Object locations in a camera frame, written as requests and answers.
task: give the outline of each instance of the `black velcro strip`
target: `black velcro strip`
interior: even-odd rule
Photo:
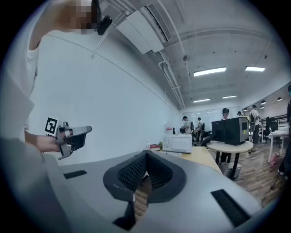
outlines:
[[[76,172],[66,173],[66,174],[64,174],[64,176],[66,179],[71,179],[71,178],[79,177],[79,176],[82,176],[85,174],[87,174],[87,172],[85,172],[84,170],[79,170]]]
[[[250,219],[250,216],[223,189],[211,194],[235,227]]]

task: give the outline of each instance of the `air conditioning unit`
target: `air conditioning unit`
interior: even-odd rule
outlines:
[[[150,4],[132,13],[117,29],[124,34],[142,54],[164,49],[162,43],[171,39],[171,34],[156,8]]]

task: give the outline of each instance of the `red book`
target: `red book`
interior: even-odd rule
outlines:
[[[151,151],[159,151],[160,150],[160,146],[157,144],[152,144],[150,145],[150,150]]]

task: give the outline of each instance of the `pink bag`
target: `pink bag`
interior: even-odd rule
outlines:
[[[279,153],[276,152],[275,154],[272,154],[270,164],[274,165],[279,158],[280,158]]]

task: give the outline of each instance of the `table leg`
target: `table leg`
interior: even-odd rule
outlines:
[[[217,152],[216,152],[216,159],[215,159],[215,162],[216,162],[217,165],[218,165],[218,163],[219,163],[219,156],[220,156],[220,152],[217,151]]]
[[[228,156],[227,156],[227,163],[230,163],[231,162],[231,153],[228,153]]]
[[[270,147],[270,154],[269,154],[269,159],[268,162],[271,161],[272,153],[273,153],[273,143],[274,143],[274,138],[271,136],[271,147]]]
[[[280,157],[282,157],[282,154],[283,154],[283,147],[284,147],[284,137],[282,137],[282,146],[281,146],[281,150],[280,150]]]
[[[238,158],[240,157],[240,154],[239,153],[236,153],[236,157],[235,157],[235,162],[233,164],[233,168],[232,168],[232,172],[231,172],[231,176],[230,176],[230,179],[233,179],[233,177],[235,176],[235,173],[236,173],[236,167],[237,167],[237,164],[238,164]]]

